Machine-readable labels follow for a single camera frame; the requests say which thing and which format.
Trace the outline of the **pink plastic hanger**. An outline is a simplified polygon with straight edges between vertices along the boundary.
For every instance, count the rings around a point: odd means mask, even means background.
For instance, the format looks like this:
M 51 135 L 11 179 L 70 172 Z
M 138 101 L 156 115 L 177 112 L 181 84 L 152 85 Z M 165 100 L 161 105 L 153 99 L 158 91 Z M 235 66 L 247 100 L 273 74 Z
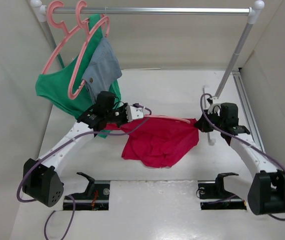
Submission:
M 187 124 L 190 124 L 191 121 L 186 119 L 186 118 L 180 118 L 180 117 L 173 117 L 173 116 L 166 116 L 166 115 L 154 115 L 154 114 L 145 114 L 145 118 L 159 118 L 159 119 L 168 119 L 168 120 L 173 120 L 173 121 L 179 121 L 179 122 L 184 122 Z

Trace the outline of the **red t shirt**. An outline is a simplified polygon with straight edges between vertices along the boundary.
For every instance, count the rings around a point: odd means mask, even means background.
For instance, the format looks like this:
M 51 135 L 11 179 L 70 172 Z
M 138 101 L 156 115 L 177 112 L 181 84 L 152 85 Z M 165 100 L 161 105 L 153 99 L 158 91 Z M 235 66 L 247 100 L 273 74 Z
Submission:
M 139 160 L 151 168 L 172 167 L 199 142 L 194 118 L 189 123 L 159 117 L 135 120 L 121 126 L 109 123 L 106 130 L 121 130 L 129 137 L 122 151 L 125 160 Z

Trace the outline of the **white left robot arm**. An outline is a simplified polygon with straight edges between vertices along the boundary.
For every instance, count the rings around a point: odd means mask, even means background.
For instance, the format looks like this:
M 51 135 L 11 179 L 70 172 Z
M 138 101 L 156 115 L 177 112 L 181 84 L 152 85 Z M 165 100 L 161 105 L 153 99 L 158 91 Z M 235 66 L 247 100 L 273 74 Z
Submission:
M 61 174 L 67 163 L 83 145 L 97 135 L 108 135 L 107 124 L 121 126 L 131 122 L 134 117 L 142 117 L 140 108 L 128 103 L 118 106 L 116 95 L 102 91 L 96 102 L 86 109 L 73 124 L 68 133 L 46 154 L 39 159 L 28 159 L 23 166 L 23 178 L 17 190 L 20 202 L 21 193 L 47 207 L 54 206 L 65 191 Z

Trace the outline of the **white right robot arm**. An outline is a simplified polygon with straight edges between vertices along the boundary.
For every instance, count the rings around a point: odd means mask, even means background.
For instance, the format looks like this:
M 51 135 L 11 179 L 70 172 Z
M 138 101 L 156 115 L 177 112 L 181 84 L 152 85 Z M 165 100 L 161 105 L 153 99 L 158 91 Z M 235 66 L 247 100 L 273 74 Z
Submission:
M 235 194 L 247 201 L 254 215 L 269 215 L 285 222 L 285 167 L 258 148 L 248 128 L 239 125 L 236 104 L 212 102 L 201 111 L 194 126 L 203 133 L 220 132 L 252 176 L 252 181 L 246 181 L 238 173 L 220 173 L 213 185 L 215 194 L 219 197 Z

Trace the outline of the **grey blue denim garment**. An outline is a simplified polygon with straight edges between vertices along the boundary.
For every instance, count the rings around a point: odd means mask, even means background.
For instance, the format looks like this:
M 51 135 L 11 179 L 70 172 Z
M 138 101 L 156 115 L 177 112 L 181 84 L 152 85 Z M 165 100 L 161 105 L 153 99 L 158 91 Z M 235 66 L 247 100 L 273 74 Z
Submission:
M 103 37 L 95 49 L 92 58 L 82 75 L 85 87 L 93 103 L 102 91 L 112 92 L 121 98 L 118 79 L 122 71 L 116 55 L 106 37 Z

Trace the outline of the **silver clothes rack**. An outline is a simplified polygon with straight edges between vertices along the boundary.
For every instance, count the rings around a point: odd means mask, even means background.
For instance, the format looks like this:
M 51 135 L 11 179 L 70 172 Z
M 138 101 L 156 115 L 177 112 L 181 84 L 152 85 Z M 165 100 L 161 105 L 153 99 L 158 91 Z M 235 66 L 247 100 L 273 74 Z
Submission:
M 43 88 L 44 79 L 51 79 L 54 75 L 48 74 L 54 60 L 58 60 L 62 67 L 62 80 L 67 83 L 67 89 L 58 88 L 59 92 L 67 96 L 70 101 L 73 101 L 78 95 L 84 94 L 82 91 L 85 86 L 85 81 L 79 78 L 79 67 L 82 66 L 82 59 L 89 59 L 87 48 L 96 31 L 104 26 L 110 26 L 108 14 L 125 15 L 125 14 L 142 14 L 142 15 L 228 15 L 228 16 L 247 16 L 247 23 L 242 32 L 242 35 L 237 43 L 233 55 L 226 67 L 225 73 L 216 90 L 215 97 L 220 97 L 226 82 L 231 74 L 239 54 L 245 44 L 245 41 L 258 20 L 265 3 L 262 0 L 254 2 L 249 8 L 188 8 L 188 7 L 98 7 L 89 8 L 84 0 L 80 0 L 75 8 L 67 8 L 64 3 L 59 0 L 52 1 L 48 6 L 42 4 L 40 0 L 30 1 L 38 21 L 45 32 L 47 39 L 51 42 L 53 52 L 50 55 L 47 63 L 43 67 L 42 73 L 36 82 L 36 94 L 51 101 L 55 106 L 61 107 L 59 98 L 50 96 L 51 90 Z M 74 14 L 76 18 L 76 26 L 69 30 L 64 21 L 55 22 L 54 14 Z M 86 39 L 76 59 L 68 66 L 65 66 L 60 56 L 60 51 L 67 41 L 79 30 L 84 30 Z

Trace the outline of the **aluminium rail on right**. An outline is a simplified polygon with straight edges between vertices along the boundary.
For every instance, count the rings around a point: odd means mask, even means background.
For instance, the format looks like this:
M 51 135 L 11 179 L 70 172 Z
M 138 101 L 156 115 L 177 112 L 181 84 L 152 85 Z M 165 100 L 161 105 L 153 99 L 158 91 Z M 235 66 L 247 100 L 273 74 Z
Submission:
M 256 145 L 265 153 L 265 147 L 256 123 L 256 119 L 245 89 L 245 85 L 242 80 L 241 72 L 239 70 L 232 71 L 232 77 L 235 83 L 235 87 L 239 96 L 239 100 L 243 109 L 245 121 L 247 123 L 248 129 L 252 134 L 252 138 Z

